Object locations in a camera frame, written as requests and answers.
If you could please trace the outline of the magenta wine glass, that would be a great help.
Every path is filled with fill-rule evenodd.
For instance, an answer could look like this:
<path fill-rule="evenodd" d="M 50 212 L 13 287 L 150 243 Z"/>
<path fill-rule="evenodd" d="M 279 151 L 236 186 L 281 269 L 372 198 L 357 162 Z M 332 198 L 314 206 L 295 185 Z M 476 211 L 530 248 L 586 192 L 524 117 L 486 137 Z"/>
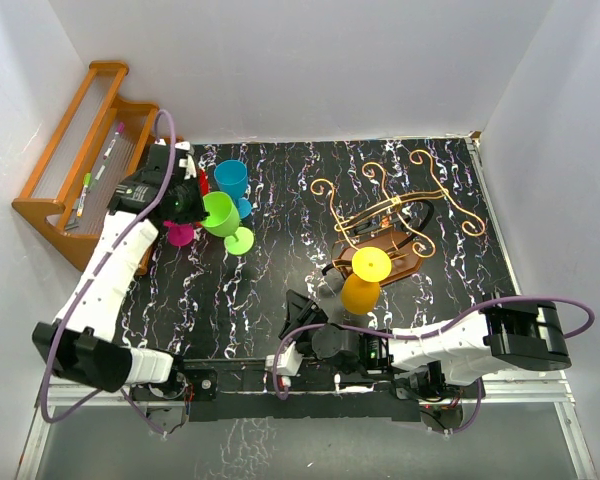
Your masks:
<path fill-rule="evenodd" d="M 164 221 L 167 228 L 167 242 L 175 247 L 185 247 L 195 239 L 195 228 L 191 224 L 178 224 Z"/>

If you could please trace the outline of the red wine glass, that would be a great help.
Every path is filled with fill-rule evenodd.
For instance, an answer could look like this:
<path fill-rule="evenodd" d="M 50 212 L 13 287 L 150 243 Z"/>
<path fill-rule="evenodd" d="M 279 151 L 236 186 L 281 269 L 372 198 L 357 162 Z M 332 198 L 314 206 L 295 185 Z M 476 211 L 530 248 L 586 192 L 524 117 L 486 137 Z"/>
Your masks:
<path fill-rule="evenodd" d="M 210 192 L 210 185 L 206 172 L 203 169 L 198 169 L 197 178 L 199 183 L 200 194 L 202 196 L 207 195 Z"/>

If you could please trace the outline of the green wine glass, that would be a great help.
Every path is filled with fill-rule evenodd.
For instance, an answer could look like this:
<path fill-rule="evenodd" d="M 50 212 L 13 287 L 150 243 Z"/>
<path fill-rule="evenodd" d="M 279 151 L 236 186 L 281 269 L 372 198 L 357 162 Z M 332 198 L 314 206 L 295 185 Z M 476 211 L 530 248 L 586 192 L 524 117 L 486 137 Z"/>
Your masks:
<path fill-rule="evenodd" d="M 254 245 L 254 233 L 241 224 L 241 219 L 231 197 L 221 191 L 203 196 L 207 216 L 200 222 L 210 234 L 224 242 L 225 250 L 234 256 L 246 254 Z"/>

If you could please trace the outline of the blue wine glass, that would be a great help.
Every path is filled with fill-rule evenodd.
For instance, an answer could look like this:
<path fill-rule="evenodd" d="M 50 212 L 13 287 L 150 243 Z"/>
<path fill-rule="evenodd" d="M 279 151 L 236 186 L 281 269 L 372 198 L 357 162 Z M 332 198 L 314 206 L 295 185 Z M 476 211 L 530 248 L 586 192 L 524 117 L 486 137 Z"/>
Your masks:
<path fill-rule="evenodd" d="M 240 218 L 250 216 L 252 206 L 246 197 L 249 180 L 246 165 L 239 160 L 225 160 L 216 166 L 214 179 L 218 188 L 232 199 Z"/>

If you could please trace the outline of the orange yellow wine glass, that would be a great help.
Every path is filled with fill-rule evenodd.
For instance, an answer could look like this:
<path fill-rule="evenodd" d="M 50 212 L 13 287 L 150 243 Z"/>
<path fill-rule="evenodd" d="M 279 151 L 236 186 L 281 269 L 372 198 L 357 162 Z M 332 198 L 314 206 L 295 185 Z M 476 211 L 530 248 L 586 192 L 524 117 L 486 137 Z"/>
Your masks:
<path fill-rule="evenodd" d="M 380 296 L 381 283 L 392 270 L 389 255 L 376 247 L 356 251 L 351 260 L 352 273 L 341 290 L 344 308 L 354 315 L 365 315 L 373 310 Z"/>

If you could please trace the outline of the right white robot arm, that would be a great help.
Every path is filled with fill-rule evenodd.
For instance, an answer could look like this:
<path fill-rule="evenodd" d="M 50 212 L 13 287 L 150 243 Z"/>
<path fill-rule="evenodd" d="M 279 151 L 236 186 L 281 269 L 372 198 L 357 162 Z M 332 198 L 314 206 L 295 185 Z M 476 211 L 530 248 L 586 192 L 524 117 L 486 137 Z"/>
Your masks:
<path fill-rule="evenodd" d="M 297 375 L 305 358 L 330 363 L 342 373 L 387 369 L 415 375 L 430 367 L 427 388 L 446 397 L 501 370 L 569 368 L 558 303 L 556 298 L 537 296 L 494 297 L 436 324 L 372 330 L 331 323 L 307 300 L 301 320 L 287 323 L 278 350 L 267 362 L 276 374 L 288 377 Z"/>

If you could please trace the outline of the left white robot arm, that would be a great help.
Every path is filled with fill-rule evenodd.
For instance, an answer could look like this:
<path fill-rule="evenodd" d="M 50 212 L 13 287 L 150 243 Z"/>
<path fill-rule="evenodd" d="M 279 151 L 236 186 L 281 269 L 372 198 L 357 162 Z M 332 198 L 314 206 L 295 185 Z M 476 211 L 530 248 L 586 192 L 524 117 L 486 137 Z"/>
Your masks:
<path fill-rule="evenodd" d="M 127 290 L 159 226 L 204 220 L 200 171 L 188 142 L 150 145 L 146 161 L 114 190 L 93 255 L 71 298 L 32 341 L 52 376 L 106 392 L 151 384 L 166 399 L 180 396 L 187 376 L 171 354 L 115 344 Z"/>

